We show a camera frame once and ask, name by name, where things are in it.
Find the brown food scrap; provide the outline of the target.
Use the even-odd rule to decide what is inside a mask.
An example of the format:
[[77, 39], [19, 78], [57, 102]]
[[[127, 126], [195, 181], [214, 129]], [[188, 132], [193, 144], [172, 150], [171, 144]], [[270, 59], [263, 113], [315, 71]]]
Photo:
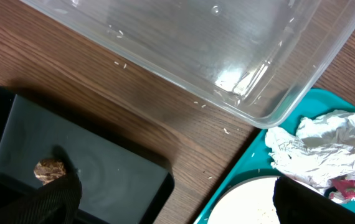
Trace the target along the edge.
[[65, 164], [59, 159], [42, 159], [34, 167], [35, 177], [46, 185], [67, 173]]

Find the large white plate with rice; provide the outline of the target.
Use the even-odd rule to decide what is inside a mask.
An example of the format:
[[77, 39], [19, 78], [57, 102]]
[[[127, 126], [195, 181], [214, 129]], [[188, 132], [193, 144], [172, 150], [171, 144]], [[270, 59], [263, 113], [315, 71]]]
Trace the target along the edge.
[[273, 204], [278, 176], [260, 176], [231, 187], [217, 201], [207, 224], [279, 224]]

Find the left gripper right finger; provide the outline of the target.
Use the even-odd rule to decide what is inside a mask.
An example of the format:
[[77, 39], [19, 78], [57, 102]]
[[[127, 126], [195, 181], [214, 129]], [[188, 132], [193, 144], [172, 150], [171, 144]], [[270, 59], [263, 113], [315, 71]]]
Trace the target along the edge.
[[355, 224], [355, 213], [300, 183], [279, 177], [273, 205], [280, 224]]

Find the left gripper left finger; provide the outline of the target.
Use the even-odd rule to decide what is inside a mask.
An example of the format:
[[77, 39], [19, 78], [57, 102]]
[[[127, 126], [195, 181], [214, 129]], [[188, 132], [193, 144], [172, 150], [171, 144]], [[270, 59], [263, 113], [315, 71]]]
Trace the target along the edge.
[[56, 162], [64, 165], [64, 175], [46, 174], [45, 185], [35, 192], [0, 208], [0, 223], [73, 223], [82, 198], [82, 184], [73, 162], [61, 147], [53, 149], [53, 157], [39, 161], [40, 170], [55, 169]]

